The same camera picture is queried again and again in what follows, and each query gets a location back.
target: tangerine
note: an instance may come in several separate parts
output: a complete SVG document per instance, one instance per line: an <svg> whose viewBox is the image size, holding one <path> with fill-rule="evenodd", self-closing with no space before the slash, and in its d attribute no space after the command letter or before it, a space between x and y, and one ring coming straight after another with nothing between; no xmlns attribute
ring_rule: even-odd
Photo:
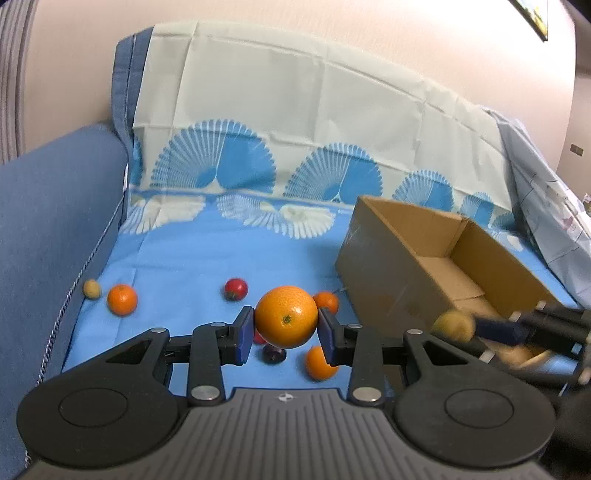
<svg viewBox="0 0 591 480"><path fill-rule="evenodd" d="M332 292L321 291L312 297L318 308L327 308L333 315L339 311L339 298Z"/></svg>
<svg viewBox="0 0 591 480"><path fill-rule="evenodd" d="M257 331L279 348L303 345L312 337L317 323L318 307L314 299L298 287L273 288L256 305Z"/></svg>
<svg viewBox="0 0 591 480"><path fill-rule="evenodd" d="M138 306L138 294L132 286L120 283L109 290L107 305L115 315L124 317L135 311Z"/></svg>
<svg viewBox="0 0 591 480"><path fill-rule="evenodd" d="M333 367L326 362L322 347L319 345L313 346L306 354L306 371L313 380L317 382L328 380L338 370L339 367Z"/></svg>

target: white fan pattern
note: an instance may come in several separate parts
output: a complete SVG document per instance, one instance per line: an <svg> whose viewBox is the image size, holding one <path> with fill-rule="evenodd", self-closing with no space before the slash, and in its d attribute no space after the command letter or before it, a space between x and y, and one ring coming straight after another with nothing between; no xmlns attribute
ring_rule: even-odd
<svg viewBox="0 0 591 480"><path fill-rule="evenodd" d="M335 214L325 207L285 204L276 209L264 200L238 194L218 197L216 204L224 218L295 239L324 235L335 222Z"/></svg>
<svg viewBox="0 0 591 480"><path fill-rule="evenodd" d="M166 223L190 222L205 203L204 196L154 195L149 200L134 196L121 232L140 235Z"/></svg>

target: small yellow fruit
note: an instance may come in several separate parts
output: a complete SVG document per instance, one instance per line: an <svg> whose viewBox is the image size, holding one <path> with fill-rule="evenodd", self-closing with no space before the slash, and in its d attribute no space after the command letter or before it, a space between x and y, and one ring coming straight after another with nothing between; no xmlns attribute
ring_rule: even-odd
<svg viewBox="0 0 591 480"><path fill-rule="evenodd" d="M100 285L96 280L86 280L82 287L82 291L84 292L84 296L91 300L99 299L102 294Z"/></svg>
<svg viewBox="0 0 591 480"><path fill-rule="evenodd" d="M469 313L448 310L442 313L433 326L432 332L439 332L456 342L469 342L476 332L476 324Z"/></svg>

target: blue cushion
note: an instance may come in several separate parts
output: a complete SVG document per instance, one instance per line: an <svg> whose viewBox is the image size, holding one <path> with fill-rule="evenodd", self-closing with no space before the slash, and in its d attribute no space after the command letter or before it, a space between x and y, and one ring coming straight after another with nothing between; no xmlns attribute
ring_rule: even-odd
<svg viewBox="0 0 591 480"><path fill-rule="evenodd" d="M0 479L24 466L15 413L37 382L60 309L96 250L62 311L47 377L63 366L83 280L111 253L126 162L117 136L96 125L0 168Z"/></svg>

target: blue sheet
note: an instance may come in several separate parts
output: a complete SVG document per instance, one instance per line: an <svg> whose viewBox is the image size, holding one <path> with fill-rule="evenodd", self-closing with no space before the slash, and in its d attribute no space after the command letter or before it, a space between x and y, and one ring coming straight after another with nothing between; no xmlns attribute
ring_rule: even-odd
<svg viewBox="0 0 591 480"><path fill-rule="evenodd" d="M153 194L148 192L145 198ZM352 214L349 208L323 206L323 214L318 216L317 205L265 196L226 194L191 199L183 194L181 197L204 203L192 221L169 222L136 234L140 220L134 219L130 210L130 220L123 226L98 280L104 293L118 283L133 285L139 296L138 308L130 316L120 318L108 310L105 295L98 301L85 301L64 369L155 326L168 328L171 335L188 335L204 323L231 322L242 306L256 305L265 292L279 285L296 285L310 294L342 287L335 260ZM325 222L328 230L318 236L313 236L314 229L302 230L300 236L311 238L296 239L297 229L285 228L286 221L277 213L285 211L282 207L292 209L292 223L298 209L307 212L311 208L314 218L320 218L318 225ZM526 240L510 231L488 231L558 299L566 305L575 305ZM248 282L249 293L244 300L228 302L222 298L221 288L231 277ZM340 301L339 322L356 322L345 294L341 294ZM226 392L229 394L234 387L335 387L345 393L350 375L348 367L341 367L332 379L322 383L306 375L303 356L318 343L314 335L306 345L288 351L287 360L279 365L263 363L261 347L254 346L246 365L223 367ZM175 367L172 392L184 394L186 374L186 366Z"/></svg>

